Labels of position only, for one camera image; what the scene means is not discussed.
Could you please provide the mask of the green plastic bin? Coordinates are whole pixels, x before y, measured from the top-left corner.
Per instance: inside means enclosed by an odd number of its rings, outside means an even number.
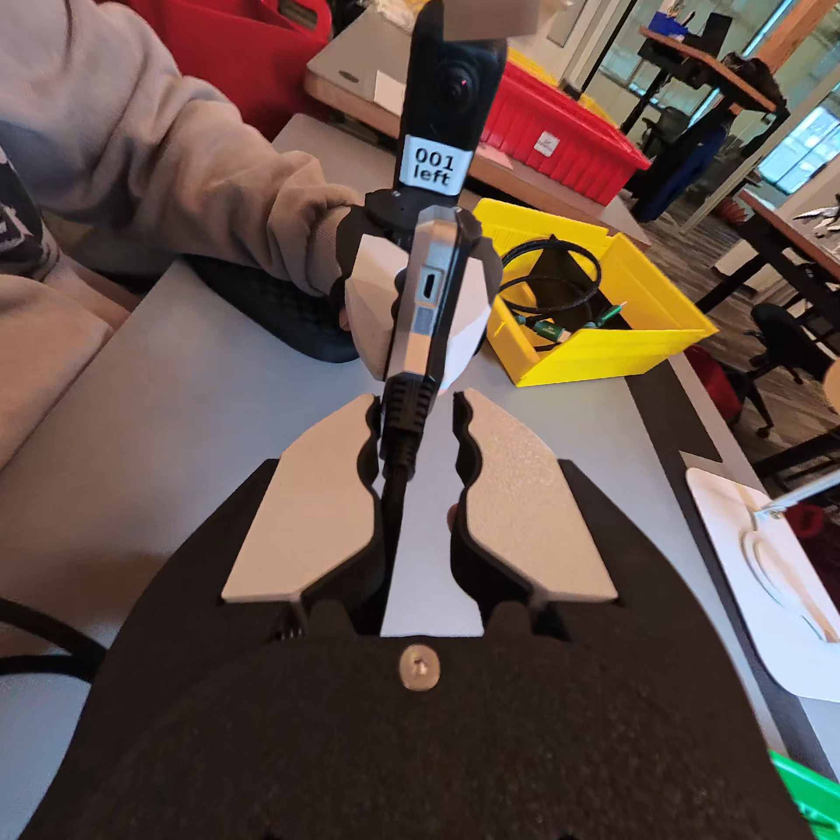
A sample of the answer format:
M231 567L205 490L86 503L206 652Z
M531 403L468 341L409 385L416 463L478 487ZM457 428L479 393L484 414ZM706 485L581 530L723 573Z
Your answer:
M817 839L839 839L839 783L770 751L770 758Z

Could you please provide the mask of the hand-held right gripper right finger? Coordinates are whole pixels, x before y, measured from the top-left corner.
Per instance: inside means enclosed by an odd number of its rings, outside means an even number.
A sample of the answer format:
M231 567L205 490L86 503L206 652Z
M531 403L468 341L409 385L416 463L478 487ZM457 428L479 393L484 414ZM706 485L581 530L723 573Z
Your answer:
M618 593L559 460L478 390L454 394L464 483L451 568L477 604L614 602Z

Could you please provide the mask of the white stand base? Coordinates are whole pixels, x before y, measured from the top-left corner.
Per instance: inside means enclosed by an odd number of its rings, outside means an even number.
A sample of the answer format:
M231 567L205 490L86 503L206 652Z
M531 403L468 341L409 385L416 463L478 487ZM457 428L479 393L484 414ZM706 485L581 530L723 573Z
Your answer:
M838 610L785 517L836 487L838 469L774 500L697 467L686 482L765 669L793 695L838 703Z

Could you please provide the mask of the person's torso in hoodie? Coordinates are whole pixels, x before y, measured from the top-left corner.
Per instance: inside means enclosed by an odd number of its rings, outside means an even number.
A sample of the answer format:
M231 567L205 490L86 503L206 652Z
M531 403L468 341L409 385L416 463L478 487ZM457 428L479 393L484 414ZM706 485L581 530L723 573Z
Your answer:
M140 299L58 246L1 152L1 467Z

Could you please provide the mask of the yellow plastic bin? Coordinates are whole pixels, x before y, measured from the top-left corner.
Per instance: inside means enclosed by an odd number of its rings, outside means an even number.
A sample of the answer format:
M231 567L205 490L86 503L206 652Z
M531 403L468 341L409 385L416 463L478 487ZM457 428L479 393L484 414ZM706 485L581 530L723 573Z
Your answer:
M608 305L623 303L628 329L579 329L556 350L538 351L540 337L519 324L500 297L493 304L487 339L516 386L583 382L647 373L718 332L632 240L621 233L567 217L488 198L474 215L499 256L534 239L568 240L598 259Z

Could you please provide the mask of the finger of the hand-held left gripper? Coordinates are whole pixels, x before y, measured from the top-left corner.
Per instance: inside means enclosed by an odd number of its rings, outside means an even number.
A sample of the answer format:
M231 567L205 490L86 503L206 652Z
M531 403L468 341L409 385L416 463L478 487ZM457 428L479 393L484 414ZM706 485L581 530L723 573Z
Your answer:
M476 354L487 333L490 309L485 267L481 260L471 256L466 262L449 328L440 392L446 392L456 382Z
M344 285L354 347L378 382L385 380L392 345L395 323L392 309L400 296L396 277L406 268L408 256L388 239L364 234Z

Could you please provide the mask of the black bin divider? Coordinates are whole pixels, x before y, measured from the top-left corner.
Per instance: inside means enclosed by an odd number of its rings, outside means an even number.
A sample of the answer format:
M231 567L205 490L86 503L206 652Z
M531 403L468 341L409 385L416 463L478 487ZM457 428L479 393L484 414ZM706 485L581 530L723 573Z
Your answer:
M595 295L594 266L590 260L564 249L545 249L528 274L528 287L539 310L573 308Z

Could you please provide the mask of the wooden desk with black legs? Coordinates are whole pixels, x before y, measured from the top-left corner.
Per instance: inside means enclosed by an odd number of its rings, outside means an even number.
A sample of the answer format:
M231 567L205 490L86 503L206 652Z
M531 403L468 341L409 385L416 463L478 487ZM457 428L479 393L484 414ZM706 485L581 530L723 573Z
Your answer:
M702 49L650 28L641 27L638 33L644 37L639 57L657 67L658 72L621 124L619 130L623 134L629 134L660 89L670 81L679 81L693 89L718 90L725 102L738 105L742 110L774 113L781 108L781 94L765 95L749 79Z

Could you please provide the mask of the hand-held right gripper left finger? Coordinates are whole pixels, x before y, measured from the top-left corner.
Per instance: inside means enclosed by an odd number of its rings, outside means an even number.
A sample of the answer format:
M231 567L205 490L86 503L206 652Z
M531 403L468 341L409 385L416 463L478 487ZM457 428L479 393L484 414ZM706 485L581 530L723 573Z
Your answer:
M282 453L222 590L225 603L360 606L384 579L373 491L379 399L362 394Z

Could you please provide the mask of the black office chair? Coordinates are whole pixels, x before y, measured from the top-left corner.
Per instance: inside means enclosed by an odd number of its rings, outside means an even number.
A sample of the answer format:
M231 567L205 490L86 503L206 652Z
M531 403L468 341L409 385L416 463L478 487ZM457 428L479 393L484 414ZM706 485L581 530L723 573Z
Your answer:
M722 366L726 380L740 404L734 418L728 420L728 425L737 426L742 406L750 403L763 420L756 435L760 439L767 439L774 429L774 420L761 396L758 380L772 371L784 369L798 385L804 383L801 373L822 385L834 359L820 348L815 339L809 337L800 320L786 308L762 302L751 309L750 317L756 330L747 334L761 342L763 352L751 359L751 369L748 371L740 371L727 364Z

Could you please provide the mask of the black mesh cushion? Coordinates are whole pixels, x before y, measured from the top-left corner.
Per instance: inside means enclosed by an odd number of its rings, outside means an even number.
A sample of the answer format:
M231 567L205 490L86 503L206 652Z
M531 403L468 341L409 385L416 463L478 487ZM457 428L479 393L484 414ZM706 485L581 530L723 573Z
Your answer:
M210 290L295 351L330 364L359 359L351 333L340 327L327 299L260 268L199 255L184 260Z

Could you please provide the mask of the grey tape strip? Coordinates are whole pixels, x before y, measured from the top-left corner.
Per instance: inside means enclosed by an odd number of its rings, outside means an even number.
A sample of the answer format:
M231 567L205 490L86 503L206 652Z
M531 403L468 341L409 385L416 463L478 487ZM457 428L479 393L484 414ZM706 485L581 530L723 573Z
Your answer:
M683 454L722 463L670 361L646 373L630 375L625 383L663 467L684 465Z

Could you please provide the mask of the wooden post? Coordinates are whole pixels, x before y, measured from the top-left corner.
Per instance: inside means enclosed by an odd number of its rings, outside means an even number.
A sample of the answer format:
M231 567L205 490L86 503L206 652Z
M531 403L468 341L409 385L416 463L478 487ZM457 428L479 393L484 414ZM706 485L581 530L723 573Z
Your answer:
M759 45L755 56L770 70L778 71L806 41L837 1L796 1L791 10Z

